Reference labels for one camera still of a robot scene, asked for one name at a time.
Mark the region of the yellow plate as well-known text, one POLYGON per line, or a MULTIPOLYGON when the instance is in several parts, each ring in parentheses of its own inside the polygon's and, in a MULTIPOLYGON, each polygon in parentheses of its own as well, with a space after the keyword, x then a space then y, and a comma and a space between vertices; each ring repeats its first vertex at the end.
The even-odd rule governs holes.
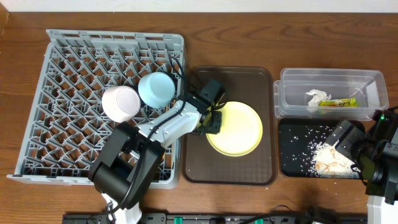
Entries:
POLYGON ((238 101, 227 102, 218 111, 221 112, 221 127, 218 134, 206 134, 210 145, 230 157, 245 156, 255 150, 263 134, 258 113, 238 101))

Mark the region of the light blue bowl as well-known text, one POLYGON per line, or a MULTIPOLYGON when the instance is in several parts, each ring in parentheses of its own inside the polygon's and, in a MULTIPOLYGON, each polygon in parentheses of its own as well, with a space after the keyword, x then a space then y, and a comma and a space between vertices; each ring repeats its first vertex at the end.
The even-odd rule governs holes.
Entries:
POLYGON ((152 108, 165 108, 174 97, 174 81, 165 73, 154 72, 141 78, 138 85, 141 100, 152 108))

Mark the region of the white tissue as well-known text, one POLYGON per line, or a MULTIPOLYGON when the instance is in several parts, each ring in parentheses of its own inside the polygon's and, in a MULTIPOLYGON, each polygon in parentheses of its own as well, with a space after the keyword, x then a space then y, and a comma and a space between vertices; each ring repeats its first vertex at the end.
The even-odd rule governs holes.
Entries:
POLYGON ((316 89, 312 89, 306 92, 305 94, 312 97, 312 99, 308 102, 308 108, 307 108, 307 110, 310 113, 316 112, 318 105, 320 104, 321 101, 331 99, 331 95, 328 95, 325 91, 316 90, 316 89))

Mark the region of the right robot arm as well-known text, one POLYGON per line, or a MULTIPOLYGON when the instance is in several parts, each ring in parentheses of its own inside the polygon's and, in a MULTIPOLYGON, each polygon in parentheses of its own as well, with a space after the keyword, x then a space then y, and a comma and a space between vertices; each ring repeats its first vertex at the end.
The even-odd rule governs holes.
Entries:
POLYGON ((368 223, 397 223, 397 107, 377 110, 366 132, 343 120, 325 142, 353 162, 368 195, 368 223))

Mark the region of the pink bowl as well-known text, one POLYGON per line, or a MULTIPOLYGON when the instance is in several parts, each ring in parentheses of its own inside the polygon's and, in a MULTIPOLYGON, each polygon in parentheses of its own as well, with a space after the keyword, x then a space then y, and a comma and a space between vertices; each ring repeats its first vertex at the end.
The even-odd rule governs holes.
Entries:
POLYGON ((118 123, 131 120, 141 108, 138 93, 129 86, 112 86, 102 96, 102 107, 106 116, 118 123))

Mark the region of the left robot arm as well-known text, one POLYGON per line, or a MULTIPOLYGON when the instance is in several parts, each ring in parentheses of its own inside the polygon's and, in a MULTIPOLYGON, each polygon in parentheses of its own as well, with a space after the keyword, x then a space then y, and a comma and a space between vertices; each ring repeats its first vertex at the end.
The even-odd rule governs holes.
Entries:
POLYGON ((226 90, 210 80, 200 91, 185 92, 158 118, 131 126, 122 122, 111 133, 91 166, 88 178, 106 199, 105 212, 88 223, 137 223, 139 201, 148 190, 165 150, 187 133, 218 134, 220 101, 226 90))

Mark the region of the yellow green snack wrapper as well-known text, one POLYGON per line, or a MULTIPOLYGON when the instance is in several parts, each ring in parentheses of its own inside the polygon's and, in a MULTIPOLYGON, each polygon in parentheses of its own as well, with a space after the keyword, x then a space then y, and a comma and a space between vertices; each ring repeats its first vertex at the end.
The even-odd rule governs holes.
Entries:
POLYGON ((344 108, 351 108, 351 107, 355 108, 359 106, 355 97, 335 99, 335 100, 323 100, 319 102, 318 105, 322 107, 326 106, 326 107, 344 107, 344 108))

